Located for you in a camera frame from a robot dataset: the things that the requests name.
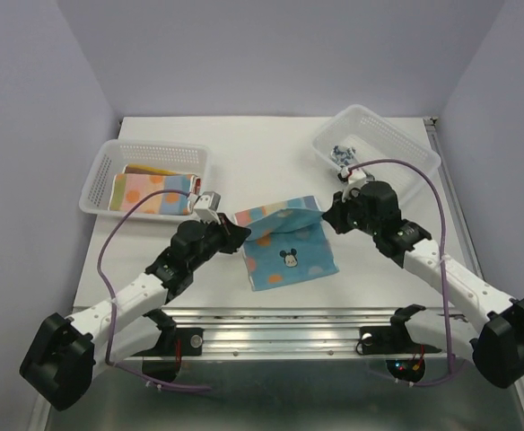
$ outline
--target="white plastic basket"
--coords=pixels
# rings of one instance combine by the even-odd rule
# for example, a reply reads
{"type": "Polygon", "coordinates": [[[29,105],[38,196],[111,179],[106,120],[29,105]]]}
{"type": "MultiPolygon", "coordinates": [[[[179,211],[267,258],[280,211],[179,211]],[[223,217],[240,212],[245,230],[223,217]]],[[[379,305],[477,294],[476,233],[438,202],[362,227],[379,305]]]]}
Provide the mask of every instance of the white plastic basket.
{"type": "MultiPolygon", "coordinates": [[[[200,189],[207,190],[208,187],[210,174],[208,148],[173,142],[113,139],[104,143],[92,163],[91,171],[83,186],[79,208],[85,213],[99,216],[125,214],[121,211],[109,211],[109,202],[115,175],[121,173],[130,163],[168,171],[194,173],[200,177],[200,189]]],[[[180,222],[191,216],[133,213],[130,218],[180,222]]]]}
{"type": "MultiPolygon", "coordinates": [[[[441,164],[440,156],[414,138],[364,108],[352,105],[328,121],[312,139],[318,158],[336,172],[340,167],[330,159],[335,145],[355,148],[358,162],[375,159],[399,159],[410,162],[432,177],[441,164]]],[[[405,204],[425,184],[424,179],[407,167],[383,163],[365,168],[376,180],[386,181],[405,204]]]]}

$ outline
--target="towel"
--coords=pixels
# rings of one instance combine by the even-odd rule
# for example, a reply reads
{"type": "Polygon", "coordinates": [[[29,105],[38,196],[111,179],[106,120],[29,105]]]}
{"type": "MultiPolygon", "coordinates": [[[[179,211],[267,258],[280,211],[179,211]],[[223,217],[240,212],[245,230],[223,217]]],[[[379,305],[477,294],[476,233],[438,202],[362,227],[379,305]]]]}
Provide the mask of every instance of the towel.
{"type": "MultiPolygon", "coordinates": [[[[158,190],[175,189],[185,192],[194,190],[196,175],[144,175],[120,173],[115,176],[112,185],[109,210],[128,211],[140,199],[158,190]]],[[[166,193],[154,196],[144,202],[137,213],[162,214],[169,216],[187,216],[191,206],[186,196],[178,193],[166,193]]]]}
{"type": "Polygon", "coordinates": [[[295,198],[234,215],[251,229],[244,258],[254,291],[335,274],[332,250],[313,196],[295,198]]]}

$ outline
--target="empty white basket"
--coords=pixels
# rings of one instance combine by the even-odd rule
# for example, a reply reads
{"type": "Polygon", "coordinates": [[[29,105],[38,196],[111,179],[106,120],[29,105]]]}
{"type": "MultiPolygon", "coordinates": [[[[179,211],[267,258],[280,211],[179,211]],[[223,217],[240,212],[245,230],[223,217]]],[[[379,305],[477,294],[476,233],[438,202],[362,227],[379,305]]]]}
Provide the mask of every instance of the empty white basket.
{"type": "MultiPolygon", "coordinates": [[[[320,160],[332,170],[340,167],[330,159],[335,145],[353,147],[359,163],[375,159],[399,159],[413,164],[432,177],[441,164],[440,156],[431,148],[419,144],[414,138],[391,123],[364,108],[352,105],[328,121],[314,136],[312,147],[320,160]]],[[[407,167],[383,163],[364,168],[376,180],[386,181],[396,191],[400,204],[411,199],[424,179],[407,167]]]]}
{"type": "MultiPolygon", "coordinates": [[[[130,141],[113,139],[100,148],[86,179],[79,200],[85,213],[99,216],[122,216],[109,211],[110,195],[115,175],[127,164],[142,164],[180,173],[194,173],[201,179],[201,190],[207,190],[210,174],[210,151],[201,145],[172,142],[130,141]]],[[[130,218],[181,221],[191,215],[160,215],[133,213],[130,218]]]]}

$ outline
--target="orange polka dot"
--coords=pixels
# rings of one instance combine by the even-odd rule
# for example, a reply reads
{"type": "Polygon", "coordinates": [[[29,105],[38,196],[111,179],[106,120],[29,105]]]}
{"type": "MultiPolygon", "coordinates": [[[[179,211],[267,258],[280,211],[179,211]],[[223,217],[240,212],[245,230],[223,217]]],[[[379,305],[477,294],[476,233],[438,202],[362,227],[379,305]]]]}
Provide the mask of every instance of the orange polka dot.
{"type": "Polygon", "coordinates": [[[138,190],[129,190],[127,193],[127,202],[130,204],[135,204],[140,200],[140,193],[138,190]]]}
{"type": "Polygon", "coordinates": [[[169,204],[175,204],[180,200],[180,195],[178,193],[167,193],[164,197],[164,201],[169,204]]]}
{"type": "Polygon", "coordinates": [[[246,259],[246,266],[248,267],[248,271],[254,272],[256,270],[256,261],[252,258],[246,259]]]}
{"type": "Polygon", "coordinates": [[[268,283],[280,283],[282,281],[282,276],[279,274],[273,274],[268,277],[268,283]]]}
{"type": "Polygon", "coordinates": [[[164,177],[162,175],[151,175],[152,184],[161,184],[163,181],[164,177]]]}
{"type": "Polygon", "coordinates": [[[256,240],[256,244],[258,244],[260,247],[267,247],[268,245],[270,245],[270,235],[258,238],[256,240]]]}

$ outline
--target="blue cloth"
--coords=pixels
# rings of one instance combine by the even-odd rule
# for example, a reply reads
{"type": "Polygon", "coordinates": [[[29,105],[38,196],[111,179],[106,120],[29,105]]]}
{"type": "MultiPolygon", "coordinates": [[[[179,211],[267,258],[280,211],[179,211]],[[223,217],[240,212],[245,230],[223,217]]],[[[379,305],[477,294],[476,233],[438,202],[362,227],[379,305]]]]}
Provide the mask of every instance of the blue cloth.
{"type": "Polygon", "coordinates": [[[238,213],[252,234],[244,255],[255,291],[300,283],[338,271],[320,224],[314,197],[304,197],[238,213]]]}

